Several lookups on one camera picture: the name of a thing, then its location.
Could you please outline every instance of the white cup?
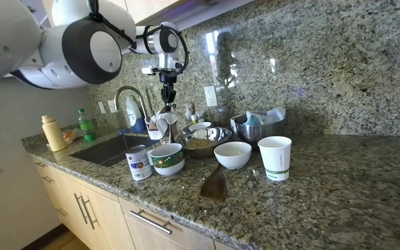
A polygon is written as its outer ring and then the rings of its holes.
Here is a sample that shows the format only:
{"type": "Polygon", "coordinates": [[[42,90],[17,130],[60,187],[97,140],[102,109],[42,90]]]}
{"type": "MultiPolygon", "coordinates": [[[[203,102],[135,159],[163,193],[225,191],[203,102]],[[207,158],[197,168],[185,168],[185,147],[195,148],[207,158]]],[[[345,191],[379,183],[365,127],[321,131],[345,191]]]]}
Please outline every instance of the white cup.
{"type": "Polygon", "coordinates": [[[267,177],[285,180],[289,177],[289,162],[292,140],[285,136],[270,136],[258,140],[261,159],[264,161],[267,177]]]}

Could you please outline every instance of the kitchen counter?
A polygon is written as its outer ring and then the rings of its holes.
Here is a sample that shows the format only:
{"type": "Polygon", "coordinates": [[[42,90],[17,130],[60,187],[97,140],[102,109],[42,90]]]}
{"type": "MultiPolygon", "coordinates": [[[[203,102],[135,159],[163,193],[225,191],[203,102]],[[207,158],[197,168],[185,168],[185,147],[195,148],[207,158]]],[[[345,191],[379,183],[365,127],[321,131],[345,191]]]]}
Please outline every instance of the kitchen counter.
{"type": "Polygon", "coordinates": [[[135,181],[125,162],[102,166],[70,155],[113,136],[60,152],[43,136],[24,144],[35,161],[236,248],[400,248],[400,137],[292,137],[286,181],[268,180],[253,154],[245,168],[224,170],[228,198],[217,202],[200,195],[214,156],[186,158],[174,176],[135,181]]]}

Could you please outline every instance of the dish soap bottle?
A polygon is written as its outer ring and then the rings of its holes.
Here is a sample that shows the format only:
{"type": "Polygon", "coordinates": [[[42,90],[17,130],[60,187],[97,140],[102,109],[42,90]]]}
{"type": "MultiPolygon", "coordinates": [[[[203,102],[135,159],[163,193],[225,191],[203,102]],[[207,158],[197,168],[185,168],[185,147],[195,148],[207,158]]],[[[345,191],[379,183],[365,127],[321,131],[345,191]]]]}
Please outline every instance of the dish soap bottle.
{"type": "Polygon", "coordinates": [[[42,122],[43,122],[42,126],[43,126],[45,134],[47,137],[50,150],[52,151],[60,151],[60,150],[65,148],[67,144],[64,141],[63,131],[60,129],[58,122],[50,115],[43,115],[42,122]]]}
{"type": "Polygon", "coordinates": [[[146,130],[145,118],[138,102],[132,95],[127,95],[127,116],[129,119],[129,126],[133,133],[142,133],[146,130]]]}
{"type": "Polygon", "coordinates": [[[89,116],[86,116],[85,108],[79,108],[78,113],[79,113],[78,123],[81,130],[83,131],[83,138],[86,141],[95,140],[97,136],[95,134],[93,120],[89,116]]]}

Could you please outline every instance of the kitchen sink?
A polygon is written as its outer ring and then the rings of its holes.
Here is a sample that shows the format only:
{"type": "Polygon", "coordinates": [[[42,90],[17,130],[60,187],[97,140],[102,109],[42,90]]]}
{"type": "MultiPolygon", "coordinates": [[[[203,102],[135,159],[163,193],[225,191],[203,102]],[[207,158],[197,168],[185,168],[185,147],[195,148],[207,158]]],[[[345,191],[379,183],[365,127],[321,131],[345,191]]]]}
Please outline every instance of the kitchen sink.
{"type": "Polygon", "coordinates": [[[149,147],[157,141],[158,140],[152,140],[145,136],[121,134],[71,155],[95,163],[111,166],[127,158],[125,152],[129,147],[138,144],[145,144],[149,147]]]}

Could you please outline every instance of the green bottle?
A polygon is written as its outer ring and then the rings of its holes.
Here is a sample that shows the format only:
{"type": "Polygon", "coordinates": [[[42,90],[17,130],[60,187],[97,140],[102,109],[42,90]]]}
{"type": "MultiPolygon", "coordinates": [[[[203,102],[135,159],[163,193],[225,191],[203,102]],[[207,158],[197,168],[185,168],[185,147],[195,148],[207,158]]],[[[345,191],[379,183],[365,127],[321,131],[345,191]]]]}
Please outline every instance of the green bottle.
{"type": "Polygon", "coordinates": [[[89,116],[86,116],[85,108],[79,108],[78,113],[79,113],[78,123],[79,123],[81,130],[83,131],[85,140],[86,141],[95,140],[97,136],[95,134],[93,120],[89,116]]]}

